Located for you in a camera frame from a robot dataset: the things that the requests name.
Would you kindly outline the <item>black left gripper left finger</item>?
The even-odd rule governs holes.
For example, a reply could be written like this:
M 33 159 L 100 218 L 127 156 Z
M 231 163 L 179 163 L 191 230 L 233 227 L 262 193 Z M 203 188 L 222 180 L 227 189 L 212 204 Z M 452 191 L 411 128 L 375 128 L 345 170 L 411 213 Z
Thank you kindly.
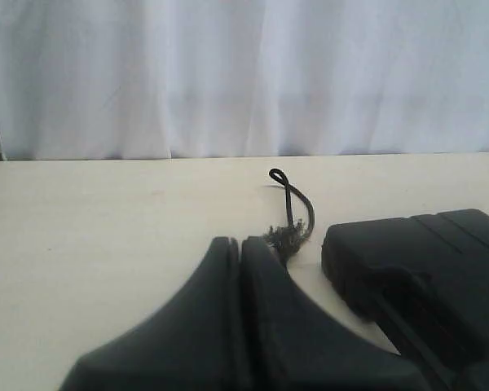
M 62 390 L 242 390 L 245 333 L 239 250 L 213 239 L 183 287 L 155 314 L 81 356 Z

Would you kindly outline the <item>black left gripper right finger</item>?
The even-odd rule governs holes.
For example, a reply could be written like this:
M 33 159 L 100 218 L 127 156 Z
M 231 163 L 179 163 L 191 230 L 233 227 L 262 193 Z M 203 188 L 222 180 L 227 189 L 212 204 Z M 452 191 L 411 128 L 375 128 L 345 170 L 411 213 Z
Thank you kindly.
M 330 317 L 260 237 L 241 248 L 240 293 L 257 390 L 426 390 L 419 369 Z

